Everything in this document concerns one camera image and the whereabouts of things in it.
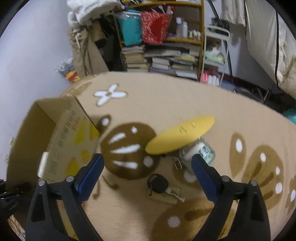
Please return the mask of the brown cardboard box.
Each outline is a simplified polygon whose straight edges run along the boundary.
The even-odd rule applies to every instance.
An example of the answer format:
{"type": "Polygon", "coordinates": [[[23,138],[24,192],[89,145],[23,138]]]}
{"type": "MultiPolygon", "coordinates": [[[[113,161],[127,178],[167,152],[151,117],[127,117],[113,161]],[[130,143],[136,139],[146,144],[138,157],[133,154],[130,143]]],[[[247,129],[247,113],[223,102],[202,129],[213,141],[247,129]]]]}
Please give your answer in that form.
{"type": "MultiPolygon", "coordinates": [[[[36,186],[62,182],[88,165],[99,141],[99,131],[73,96],[40,99],[33,103],[11,149],[7,187],[30,183],[15,212],[26,230],[28,212],[36,186]]],[[[63,201],[57,200],[66,233],[79,240],[67,216],[63,201]]]]}

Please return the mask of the teal storage bag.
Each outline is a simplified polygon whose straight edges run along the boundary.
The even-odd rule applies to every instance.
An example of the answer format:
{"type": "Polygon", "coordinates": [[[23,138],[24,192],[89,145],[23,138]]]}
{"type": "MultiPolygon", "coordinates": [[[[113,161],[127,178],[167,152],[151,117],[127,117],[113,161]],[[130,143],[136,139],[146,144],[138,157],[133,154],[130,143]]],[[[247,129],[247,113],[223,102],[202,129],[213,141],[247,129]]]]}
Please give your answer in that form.
{"type": "Polygon", "coordinates": [[[118,19],[123,41],[127,47],[142,43],[141,13],[134,9],[114,14],[118,19]]]}

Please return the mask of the upper wall socket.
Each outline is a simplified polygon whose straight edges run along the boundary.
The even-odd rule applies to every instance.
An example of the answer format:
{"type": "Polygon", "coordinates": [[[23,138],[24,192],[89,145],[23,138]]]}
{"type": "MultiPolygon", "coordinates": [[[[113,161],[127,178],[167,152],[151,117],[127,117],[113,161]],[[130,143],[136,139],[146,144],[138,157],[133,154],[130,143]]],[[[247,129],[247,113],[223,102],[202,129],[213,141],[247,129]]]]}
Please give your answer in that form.
{"type": "Polygon", "coordinates": [[[16,139],[14,137],[11,138],[10,140],[10,146],[12,147],[15,143],[16,139]]]}

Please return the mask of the beige hanging trousers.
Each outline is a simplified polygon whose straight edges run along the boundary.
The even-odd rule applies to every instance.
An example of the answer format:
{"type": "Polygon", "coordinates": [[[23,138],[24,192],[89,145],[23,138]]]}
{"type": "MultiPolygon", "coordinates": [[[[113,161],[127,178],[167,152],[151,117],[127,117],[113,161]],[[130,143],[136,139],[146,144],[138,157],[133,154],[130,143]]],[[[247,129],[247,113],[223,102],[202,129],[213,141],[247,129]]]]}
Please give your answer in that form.
{"type": "Polygon", "coordinates": [[[88,75],[108,72],[109,69],[96,42],[106,43],[106,35],[99,22],[68,31],[72,49],[73,64],[80,78],[88,75]]]}

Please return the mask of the wall socket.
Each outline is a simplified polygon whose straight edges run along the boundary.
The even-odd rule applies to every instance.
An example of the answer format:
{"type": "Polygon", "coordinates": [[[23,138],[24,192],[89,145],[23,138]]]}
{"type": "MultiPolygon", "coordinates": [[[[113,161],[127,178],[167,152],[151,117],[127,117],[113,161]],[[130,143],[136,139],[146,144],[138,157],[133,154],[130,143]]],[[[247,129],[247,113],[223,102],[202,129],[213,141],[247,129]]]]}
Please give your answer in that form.
{"type": "Polygon", "coordinates": [[[11,138],[10,140],[10,146],[12,147],[15,143],[16,139],[14,137],[11,138]]]}
{"type": "Polygon", "coordinates": [[[5,154],[4,161],[8,164],[9,163],[9,155],[5,154]]]}

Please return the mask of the lower wall socket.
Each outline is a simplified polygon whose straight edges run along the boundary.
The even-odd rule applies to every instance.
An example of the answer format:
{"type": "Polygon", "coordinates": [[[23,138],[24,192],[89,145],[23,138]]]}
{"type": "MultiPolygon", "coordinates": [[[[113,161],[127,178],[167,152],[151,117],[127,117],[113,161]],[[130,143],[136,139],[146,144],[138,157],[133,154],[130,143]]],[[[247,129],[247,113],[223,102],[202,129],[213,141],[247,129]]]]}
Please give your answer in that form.
{"type": "Polygon", "coordinates": [[[8,164],[9,163],[9,155],[5,154],[4,161],[8,164]]]}

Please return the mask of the stack of books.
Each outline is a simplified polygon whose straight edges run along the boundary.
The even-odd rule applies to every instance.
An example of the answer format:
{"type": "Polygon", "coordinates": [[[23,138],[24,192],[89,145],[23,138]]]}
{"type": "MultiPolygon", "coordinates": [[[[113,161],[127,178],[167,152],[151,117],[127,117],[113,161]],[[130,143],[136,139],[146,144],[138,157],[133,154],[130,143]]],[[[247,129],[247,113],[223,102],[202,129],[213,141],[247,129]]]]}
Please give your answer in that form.
{"type": "Polygon", "coordinates": [[[127,72],[147,72],[149,63],[144,57],[145,45],[123,47],[121,54],[127,72]]]}

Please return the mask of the bag of plush toys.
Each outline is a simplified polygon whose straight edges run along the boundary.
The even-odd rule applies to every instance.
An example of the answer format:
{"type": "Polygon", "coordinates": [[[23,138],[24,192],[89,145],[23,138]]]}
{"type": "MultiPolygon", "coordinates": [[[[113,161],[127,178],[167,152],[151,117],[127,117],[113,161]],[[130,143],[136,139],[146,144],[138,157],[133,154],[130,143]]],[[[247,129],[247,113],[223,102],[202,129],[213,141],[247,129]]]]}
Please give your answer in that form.
{"type": "Polygon", "coordinates": [[[75,70],[73,58],[70,57],[62,61],[62,64],[56,69],[56,71],[68,81],[74,83],[80,80],[80,77],[75,70]]]}

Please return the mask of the wooden bookshelf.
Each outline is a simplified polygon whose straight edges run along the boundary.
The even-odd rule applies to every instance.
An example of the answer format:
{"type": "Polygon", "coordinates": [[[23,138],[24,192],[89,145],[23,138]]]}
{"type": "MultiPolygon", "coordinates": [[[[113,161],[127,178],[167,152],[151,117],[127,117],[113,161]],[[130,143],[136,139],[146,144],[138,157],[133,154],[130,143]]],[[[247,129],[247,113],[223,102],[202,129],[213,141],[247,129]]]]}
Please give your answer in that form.
{"type": "Polygon", "coordinates": [[[204,57],[204,1],[122,1],[114,16],[127,72],[199,81],[204,57]]]}

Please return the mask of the yellow oval banana gadget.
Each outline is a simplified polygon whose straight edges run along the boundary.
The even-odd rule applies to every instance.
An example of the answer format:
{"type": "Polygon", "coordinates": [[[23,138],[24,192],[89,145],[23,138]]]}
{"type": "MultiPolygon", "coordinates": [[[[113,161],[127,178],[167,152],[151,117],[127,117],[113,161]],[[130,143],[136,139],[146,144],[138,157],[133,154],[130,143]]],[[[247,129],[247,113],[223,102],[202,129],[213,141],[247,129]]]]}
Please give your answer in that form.
{"type": "Polygon", "coordinates": [[[160,133],[145,146],[150,155],[162,155],[181,149],[207,133],[215,123],[213,116],[204,115],[192,118],[160,133]]]}

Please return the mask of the red patterned gift bag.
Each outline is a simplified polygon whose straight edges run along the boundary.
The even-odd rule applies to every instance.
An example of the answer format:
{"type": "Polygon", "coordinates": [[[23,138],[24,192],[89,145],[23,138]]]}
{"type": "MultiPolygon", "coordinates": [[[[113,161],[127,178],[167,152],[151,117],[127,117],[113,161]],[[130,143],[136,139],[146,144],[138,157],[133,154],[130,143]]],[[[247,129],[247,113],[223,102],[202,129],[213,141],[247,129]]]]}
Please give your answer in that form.
{"type": "Polygon", "coordinates": [[[141,17],[142,40],[147,44],[161,44],[165,41],[172,15],[142,11],[141,17]]]}

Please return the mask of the beige patterned blanket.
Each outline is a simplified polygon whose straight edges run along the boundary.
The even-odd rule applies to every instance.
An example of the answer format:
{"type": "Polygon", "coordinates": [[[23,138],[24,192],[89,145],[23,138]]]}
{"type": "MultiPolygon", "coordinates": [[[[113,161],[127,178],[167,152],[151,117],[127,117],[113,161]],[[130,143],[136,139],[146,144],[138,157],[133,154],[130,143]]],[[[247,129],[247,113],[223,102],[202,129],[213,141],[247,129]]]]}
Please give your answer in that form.
{"type": "Polygon", "coordinates": [[[192,240],[214,203],[194,154],[232,181],[259,185],[274,240],[295,210],[295,124],[248,97],[152,73],[86,77],[35,101],[10,153],[8,188],[104,169],[83,203],[104,240],[192,240]]]}

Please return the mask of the pale green earbuds case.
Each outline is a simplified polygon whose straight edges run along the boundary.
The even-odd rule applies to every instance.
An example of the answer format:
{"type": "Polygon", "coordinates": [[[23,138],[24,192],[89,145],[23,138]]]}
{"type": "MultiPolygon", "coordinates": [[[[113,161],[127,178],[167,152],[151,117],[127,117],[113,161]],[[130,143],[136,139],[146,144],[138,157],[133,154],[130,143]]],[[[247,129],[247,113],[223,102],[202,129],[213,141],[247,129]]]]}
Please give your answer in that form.
{"type": "Polygon", "coordinates": [[[216,157],[212,147],[203,138],[199,137],[195,141],[182,147],[178,152],[180,163],[188,172],[193,173],[191,160],[196,154],[200,154],[208,165],[210,165],[216,157]]]}

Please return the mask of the white rolling cart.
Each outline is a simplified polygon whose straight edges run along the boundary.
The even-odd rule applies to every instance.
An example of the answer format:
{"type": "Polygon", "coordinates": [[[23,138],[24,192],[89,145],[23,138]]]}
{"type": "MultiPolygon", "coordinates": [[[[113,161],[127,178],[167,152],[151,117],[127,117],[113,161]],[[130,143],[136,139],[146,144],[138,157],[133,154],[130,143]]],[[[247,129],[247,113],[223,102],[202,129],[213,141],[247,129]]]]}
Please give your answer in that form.
{"type": "Polygon", "coordinates": [[[229,30],[208,25],[205,28],[202,71],[200,81],[221,86],[229,56],[229,30]]]}

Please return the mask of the white puffer jacket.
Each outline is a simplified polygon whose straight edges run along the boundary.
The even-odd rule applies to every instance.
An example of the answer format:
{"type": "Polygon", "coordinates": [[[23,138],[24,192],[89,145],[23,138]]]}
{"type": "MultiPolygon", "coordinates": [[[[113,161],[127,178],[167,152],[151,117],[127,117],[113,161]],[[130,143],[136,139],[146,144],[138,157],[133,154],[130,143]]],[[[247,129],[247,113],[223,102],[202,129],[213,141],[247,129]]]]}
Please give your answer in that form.
{"type": "Polygon", "coordinates": [[[109,13],[122,4],[117,0],[67,0],[70,11],[67,15],[69,26],[79,29],[81,26],[92,25],[92,20],[109,13]]]}

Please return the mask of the black car key fob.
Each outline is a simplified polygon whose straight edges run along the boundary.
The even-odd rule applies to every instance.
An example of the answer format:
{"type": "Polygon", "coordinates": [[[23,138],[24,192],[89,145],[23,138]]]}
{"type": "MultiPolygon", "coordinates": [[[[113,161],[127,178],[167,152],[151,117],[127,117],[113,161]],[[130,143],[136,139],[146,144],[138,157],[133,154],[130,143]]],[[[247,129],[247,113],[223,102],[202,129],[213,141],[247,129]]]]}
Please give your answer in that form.
{"type": "Polygon", "coordinates": [[[147,180],[148,188],[158,194],[168,194],[178,199],[180,202],[184,202],[185,198],[181,197],[170,186],[168,180],[161,174],[153,174],[147,180]]]}

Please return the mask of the white reclining chair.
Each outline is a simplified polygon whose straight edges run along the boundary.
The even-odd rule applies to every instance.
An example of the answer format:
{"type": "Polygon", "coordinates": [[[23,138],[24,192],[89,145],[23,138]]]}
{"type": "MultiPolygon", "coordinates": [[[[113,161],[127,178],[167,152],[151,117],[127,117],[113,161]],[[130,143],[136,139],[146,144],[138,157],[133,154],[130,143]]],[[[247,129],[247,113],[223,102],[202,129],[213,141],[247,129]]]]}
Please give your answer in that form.
{"type": "Polygon", "coordinates": [[[246,40],[251,56],[273,82],[295,98],[295,38],[267,1],[245,1],[246,40]]]}

